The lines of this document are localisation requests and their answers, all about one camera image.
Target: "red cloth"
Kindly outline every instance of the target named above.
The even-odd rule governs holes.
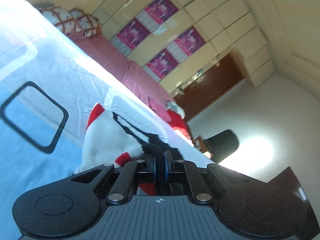
[[[191,137],[188,132],[188,128],[184,121],[181,119],[181,116],[177,114],[176,112],[167,109],[167,112],[169,116],[171,117],[171,122],[168,124],[174,129],[179,130],[185,137],[187,137],[189,140],[191,140]]]

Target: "ceiling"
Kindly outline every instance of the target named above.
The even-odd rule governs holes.
[[[278,72],[320,100],[320,0],[244,0]]]

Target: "ridged surface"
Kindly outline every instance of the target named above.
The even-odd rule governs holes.
[[[133,196],[126,205],[109,207],[99,222],[89,230],[68,238],[68,240],[111,239],[245,240],[248,238],[226,228],[211,208],[194,205],[186,196]]]

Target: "crosshair marking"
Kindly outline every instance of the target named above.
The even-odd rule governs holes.
[[[155,201],[157,201],[159,204],[161,204],[165,200],[163,198],[157,198]]]

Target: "circular pad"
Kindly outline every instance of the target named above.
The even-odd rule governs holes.
[[[36,209],[48,216],[61,215],[72,208],[73,200],[65,195],[52,194],[39,198]]]
[[[247,200],[247,208],[258,216],[271,217],[283,210],[282,202],[276,197],[257,195]]]
[[[300,229],[306,208],[291,192],[258,181],[233,186],[222,197],[219,213],[244,236],[285,238]]]

